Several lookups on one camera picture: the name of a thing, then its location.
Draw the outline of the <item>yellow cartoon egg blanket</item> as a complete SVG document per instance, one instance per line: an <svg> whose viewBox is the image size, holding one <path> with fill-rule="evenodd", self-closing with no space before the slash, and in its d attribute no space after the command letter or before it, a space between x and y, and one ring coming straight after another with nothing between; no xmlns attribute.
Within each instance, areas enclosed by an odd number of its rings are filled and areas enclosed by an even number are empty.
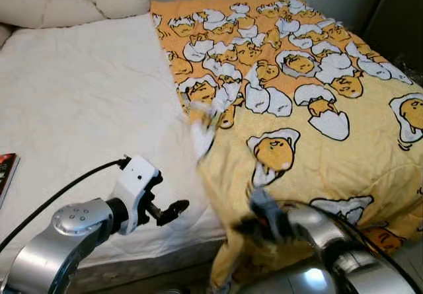
<svg viewBox="0 0 423 294"><path fill-rule="evenodd" d="M256 189L335 213L385 252L417 237L420 83L305 0L152 1L151 16L224 228L212 294L312 255L233 230Z"/></svg>

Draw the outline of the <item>red and black book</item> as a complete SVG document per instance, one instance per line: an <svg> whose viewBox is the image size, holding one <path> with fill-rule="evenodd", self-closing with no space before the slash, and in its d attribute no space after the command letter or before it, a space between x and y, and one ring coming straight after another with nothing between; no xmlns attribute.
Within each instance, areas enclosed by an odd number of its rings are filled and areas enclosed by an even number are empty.
<svg viewBox="0 0 423 294"><path fill-rule="evenodd" d="M11 188L13 176L17 171L21 157L19 154L0 155L0 207L3 206L5 198Z"/></svg>

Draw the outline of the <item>white quilted mattress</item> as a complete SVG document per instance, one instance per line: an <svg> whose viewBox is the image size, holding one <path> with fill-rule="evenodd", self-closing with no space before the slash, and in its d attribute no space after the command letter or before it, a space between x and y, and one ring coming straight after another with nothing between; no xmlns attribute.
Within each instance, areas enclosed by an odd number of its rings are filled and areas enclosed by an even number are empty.
<svg viewBox="0 0 423 294"><path fill-rule="evenodd" d="M190 269L209 271L225 233L196 173L169 59L150 14L67 28L18 29L0 47L0 155L20 161L0 203L0 242L65 185L82 180L0 251L0 277L59 207L107 198L119 170L96 167L145 157L163 173L157 207L188 207L175 221L115 234L79 265L71 292Z"/></svg>

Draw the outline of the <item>beige cushioned bolster headboard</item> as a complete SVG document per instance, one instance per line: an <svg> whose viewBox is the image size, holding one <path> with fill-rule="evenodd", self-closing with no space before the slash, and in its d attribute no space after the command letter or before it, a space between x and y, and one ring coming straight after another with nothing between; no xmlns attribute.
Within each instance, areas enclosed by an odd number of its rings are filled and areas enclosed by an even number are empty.
<svg viewBox="0 0 423 294"><path fill-rule="evenodd" d="M73 27L150 11L150 0L0 0L0 23L19 28Z"/></svg>

